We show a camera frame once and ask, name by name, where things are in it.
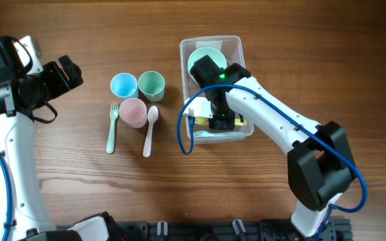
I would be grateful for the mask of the yellow plastic fork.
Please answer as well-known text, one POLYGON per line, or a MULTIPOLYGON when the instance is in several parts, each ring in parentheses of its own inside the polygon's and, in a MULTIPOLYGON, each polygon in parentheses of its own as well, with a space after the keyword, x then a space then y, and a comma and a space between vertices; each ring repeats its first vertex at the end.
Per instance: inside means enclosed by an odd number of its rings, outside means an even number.
MULTIPOLYGON (((209 118, 196 117, 195 123, 197 125, 208 125, 209 124, 209 118)), ((236 126, 245 126, 246 124, 247 124, 247 121, 243 118, 236 118, 235 119, 235 125, 236 126)))

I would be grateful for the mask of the light blue plastic fork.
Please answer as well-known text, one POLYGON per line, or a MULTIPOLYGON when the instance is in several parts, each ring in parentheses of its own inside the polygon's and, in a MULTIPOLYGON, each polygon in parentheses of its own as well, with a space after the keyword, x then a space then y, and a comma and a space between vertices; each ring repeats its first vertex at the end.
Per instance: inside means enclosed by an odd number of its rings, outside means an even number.
POLYGON ((241 131, 225 132, 225 133, 209 133, 208 131, 196 131, 193 132, 194 138, 212 138, 212 137, 232 137, 243 135, 241 131))

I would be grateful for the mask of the green plastic bowl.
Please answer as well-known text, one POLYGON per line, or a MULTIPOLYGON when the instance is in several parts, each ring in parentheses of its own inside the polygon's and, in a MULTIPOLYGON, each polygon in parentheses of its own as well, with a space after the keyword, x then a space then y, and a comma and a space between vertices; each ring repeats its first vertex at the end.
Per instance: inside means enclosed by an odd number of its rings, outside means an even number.
POLYGON ((190 54, 187 61, 189 75, 191 75, 190 71, 193 68, 195 62, 204 56, 209 56, 210 59, 213 61, 213 64, 211 64, 210 62, 207 62, 207 64, 210 64, 208 67, 209 70, 219 70, 219 69, 225 69, 227 67, 226 58, 221 51, 212 47, 203 47, 203 48, 194 50, 190 54))

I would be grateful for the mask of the blue plastic cup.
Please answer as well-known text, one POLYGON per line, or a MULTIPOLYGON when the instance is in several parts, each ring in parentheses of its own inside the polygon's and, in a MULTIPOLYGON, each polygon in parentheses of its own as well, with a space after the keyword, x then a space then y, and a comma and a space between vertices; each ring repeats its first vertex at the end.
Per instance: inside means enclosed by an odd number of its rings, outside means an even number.
POLYGON ((111 80, 111 91, 121 101, 139 98, 137 79, 130 73, 120 73, 111 80))

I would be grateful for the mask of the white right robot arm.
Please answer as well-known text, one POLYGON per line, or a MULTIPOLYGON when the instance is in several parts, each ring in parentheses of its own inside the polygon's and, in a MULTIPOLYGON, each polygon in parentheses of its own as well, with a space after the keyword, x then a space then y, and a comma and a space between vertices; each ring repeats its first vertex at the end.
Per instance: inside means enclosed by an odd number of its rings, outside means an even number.
POLYGON ((298 204, 282 237, 319 240, 329 230, 336 202, 357 178, 358 169, 343 128, 306 118, 264 89, 242 65, 224 57, 190 56, 187 70, 199 91, 185 100, 192 142, 228 140, 255 125, 287 157, 288 183, 298 204))

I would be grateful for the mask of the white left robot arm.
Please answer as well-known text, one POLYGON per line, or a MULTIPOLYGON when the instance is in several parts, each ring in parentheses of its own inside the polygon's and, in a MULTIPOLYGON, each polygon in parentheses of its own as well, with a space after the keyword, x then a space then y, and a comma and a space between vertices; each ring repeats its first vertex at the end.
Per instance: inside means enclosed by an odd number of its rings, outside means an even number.
POLYGON ((38 182, 34 160, 34 116, 50 101, 83 83, 68 57, 41 64, 34 38, 0 37, 0 240, 25 240, 55 229, 38 182))

